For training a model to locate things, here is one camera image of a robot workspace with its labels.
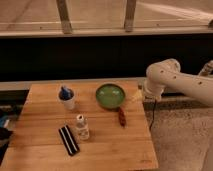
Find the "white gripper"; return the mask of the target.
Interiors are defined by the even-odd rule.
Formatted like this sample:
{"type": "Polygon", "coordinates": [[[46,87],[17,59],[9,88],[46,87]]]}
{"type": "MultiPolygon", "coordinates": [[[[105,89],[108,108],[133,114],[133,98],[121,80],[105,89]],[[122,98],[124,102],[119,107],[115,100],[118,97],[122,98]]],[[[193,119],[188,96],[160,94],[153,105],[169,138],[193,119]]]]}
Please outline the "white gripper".
{"type": "Polygon", "coordinates": [[[142,101],[144,102],[146,99],[153,99],[160,101],[162,99],[160,94],[153,93],[149,91],[146,87],[143,85],[139,85],[137,91],[133,94],[131,97],[132,101],[142,101]]]}

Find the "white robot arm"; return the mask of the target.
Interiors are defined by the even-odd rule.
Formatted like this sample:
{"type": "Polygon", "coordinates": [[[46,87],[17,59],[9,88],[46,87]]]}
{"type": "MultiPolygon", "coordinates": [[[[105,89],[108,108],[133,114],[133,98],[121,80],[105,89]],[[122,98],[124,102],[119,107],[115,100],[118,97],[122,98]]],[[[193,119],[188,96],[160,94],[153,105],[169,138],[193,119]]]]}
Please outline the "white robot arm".
{"type": "Polygon", "coordinates": [[[166,87],[213,107],[213,78],[182,73],[180,63],[172,58],[147,67],[143,89],[137,90],[131,100],[148,97],[160,101],[166,87]]]}

